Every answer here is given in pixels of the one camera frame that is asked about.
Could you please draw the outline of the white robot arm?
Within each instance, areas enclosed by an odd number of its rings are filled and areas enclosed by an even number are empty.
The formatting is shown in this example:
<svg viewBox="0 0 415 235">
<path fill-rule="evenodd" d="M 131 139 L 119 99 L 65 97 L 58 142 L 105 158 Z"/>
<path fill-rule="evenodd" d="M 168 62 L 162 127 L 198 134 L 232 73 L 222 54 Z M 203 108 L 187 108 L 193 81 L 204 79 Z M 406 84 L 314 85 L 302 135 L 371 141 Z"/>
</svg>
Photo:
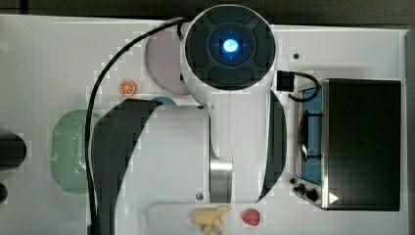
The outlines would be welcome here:
<svg viewBox="0 0 415 235">
<path fill-rule="evenodd" d="M 280 177 L 286 118 L 276 96 L 277 41 L 239 5 L 218 5 L 143 36 L 154 95 L 133 95 L 97 123 L 89 154 L 92 235 L 162 235 L 157 207 L 203 234 Z"/>
</svg>

